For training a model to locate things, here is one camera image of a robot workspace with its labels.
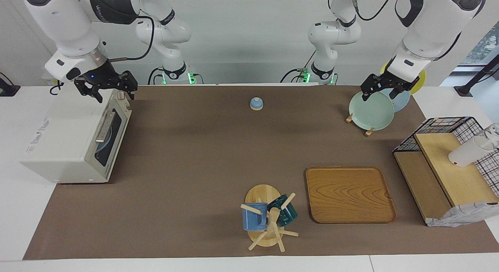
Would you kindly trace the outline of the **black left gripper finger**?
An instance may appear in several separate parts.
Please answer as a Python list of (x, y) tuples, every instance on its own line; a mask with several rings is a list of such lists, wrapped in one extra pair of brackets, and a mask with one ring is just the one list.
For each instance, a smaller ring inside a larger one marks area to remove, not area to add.
[(403, 96), (403, 97), (410, 96), (410, 91), (405, 90), (404, 88), (399, 88), (399, 87), (389, 89), (389, 98), (391, 100), (395, 100), (399, 96)]
[(367, 77), (361, 84), (361, 91), (363, 93), (363, 101), (367, 101), (368, 98), (381, 90), (381, 84), (379, 83), (378, 77)]

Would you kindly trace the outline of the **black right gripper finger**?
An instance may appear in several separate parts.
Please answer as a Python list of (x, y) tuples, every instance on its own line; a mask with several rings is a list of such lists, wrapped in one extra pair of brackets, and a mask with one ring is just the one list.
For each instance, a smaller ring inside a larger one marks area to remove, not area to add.
[(90, 96), (95, 98), (99, 103), (102, 103), (102, 95), (99, 93), (98, 88), (94, 88), (94, 86), (89, 88), (85, 83), (76, 83), (76, 88), (82, 96)]
[(130, 71), (122, 73), (122, 91), (126, 92), (131, 100), (135, 99), (134, 92), (138, 90), (138, 82)]

